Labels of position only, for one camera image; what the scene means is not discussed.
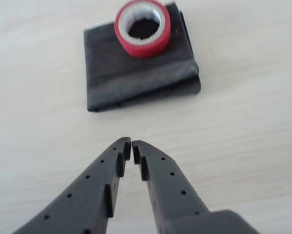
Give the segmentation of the camera gripper finger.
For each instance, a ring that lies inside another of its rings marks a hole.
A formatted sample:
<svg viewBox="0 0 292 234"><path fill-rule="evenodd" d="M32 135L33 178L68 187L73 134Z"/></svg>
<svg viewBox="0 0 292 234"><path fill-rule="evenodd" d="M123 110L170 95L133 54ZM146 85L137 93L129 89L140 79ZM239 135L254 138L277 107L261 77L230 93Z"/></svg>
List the camera gripper finger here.
<svg viewBox="0 0 292 234"><path fill-rule="evenodd" d="M119 180L130 159L122 137L100 154L57 198L16 230L18 234L104 234L114 216Z"/></svg>
<svg viewBox="0 0 292 234"><path fill-rule="evenodd" d="M209 210L175 160L149 143L132 143L134 163L145 181L160 234L193 234L199 215Z"/></svg>

